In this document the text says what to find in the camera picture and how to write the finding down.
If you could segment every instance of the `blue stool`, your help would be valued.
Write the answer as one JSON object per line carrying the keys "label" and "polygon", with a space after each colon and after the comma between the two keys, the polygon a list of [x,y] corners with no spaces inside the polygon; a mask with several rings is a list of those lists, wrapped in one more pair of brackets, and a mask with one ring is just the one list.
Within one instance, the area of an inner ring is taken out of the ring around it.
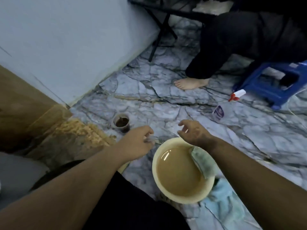
{"label": "blue stool", "polygon": [[[293,74],[297,76],[297,81],[293,83],[286,90],[275,87],[268,82],[260,81],[264,69],[271,67],[285,74]],[[282,104],[286,103],[288,99],[297,93],[307,83],[307,60],[300,63],[262,63],[252,73],[247,75],[245,79],[234,85],[233,90],[238,91],[244,89],[245,91],[255,92],[260,96],[267,98],[273,110],[279,110]]]}

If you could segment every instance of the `right hand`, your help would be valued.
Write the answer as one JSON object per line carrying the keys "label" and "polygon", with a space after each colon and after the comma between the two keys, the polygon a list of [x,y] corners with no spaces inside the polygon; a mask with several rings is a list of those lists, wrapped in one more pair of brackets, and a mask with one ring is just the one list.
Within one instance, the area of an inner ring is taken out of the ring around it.
{"label": "right hand", "polygon": [[198,121],[182,120],[178,126],[183,126],[181,131],[178,131],[178,135],[184,139],[187,143],[201,147],[208,146],[212,143],[216,137],[211,135]]}

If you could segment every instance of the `bare foot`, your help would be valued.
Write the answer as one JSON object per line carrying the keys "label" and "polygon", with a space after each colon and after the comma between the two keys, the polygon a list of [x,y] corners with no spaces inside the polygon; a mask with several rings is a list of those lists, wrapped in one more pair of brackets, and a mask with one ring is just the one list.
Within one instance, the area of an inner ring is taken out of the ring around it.
{"label": "bare foot", "polygon": [[210,78],[208,79],[196,79],[196,78],[183,78],[177,81],[174,81],[174,85],[182,90],[186,89],[195,89],[202,86],[206,86],[209,83]]}

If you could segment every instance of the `black metal leg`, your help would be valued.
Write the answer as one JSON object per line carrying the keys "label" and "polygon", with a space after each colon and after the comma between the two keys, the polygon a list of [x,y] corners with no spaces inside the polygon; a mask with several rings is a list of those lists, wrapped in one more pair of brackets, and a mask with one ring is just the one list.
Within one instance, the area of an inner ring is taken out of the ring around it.
{"label": "black metal leg", "polygon": [[[153,20],[157,23],[157,25],[160,27],[160,29],[162,28],[162,24],[160,23],[159,19],[157,19],[157,17],[152,13],[151,10],[149,9],[146,9],[145,10],[147,11],[147,13],[153,18]],[[172,28],[169,26],[169,23],[167,22],[167,25],[166,25],[166,28],[167,30],[174,36],[175,39],[178,38],[178,36],[176,35],[176,33],[172,30]]]}
{"label": "black metal leg", "polygon": [[155,42],[155,44],[154,44],[154,46],[153,46],[153,49],[152,49],[152,51],[151,51],[151,54],[150,54],[150,56],[149,56],[149,59],[148,59],[149,62],[151,62],[152,59],[153,59],[153,57],[154,57],[154,53],[155,53],[155,51],[156,51],[156,49],[157,49],[157,47],[158,47],[158,45],[159,45],[159,42],[160,42],[160,40],[161,40],[163,31],[165,30],[166,24],[168,24],[169,17],[170,17],[170,14],[167,14],[166,17],[165,17],[165,19],[164,19],[163,24],[162,24],[161,27],[160,27],[161,30],[160,30],[160,32],[159,32],[158,38],[156,39],[156,42]]}

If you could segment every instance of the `wall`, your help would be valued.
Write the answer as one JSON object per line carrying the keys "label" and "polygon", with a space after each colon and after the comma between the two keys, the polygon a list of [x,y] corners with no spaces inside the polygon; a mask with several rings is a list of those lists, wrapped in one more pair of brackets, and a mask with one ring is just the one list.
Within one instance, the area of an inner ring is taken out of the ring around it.
{"label": "wall", "polygon": [[127,0],[1,0],[0,30],[0,64],[68,105],[158,33]]}

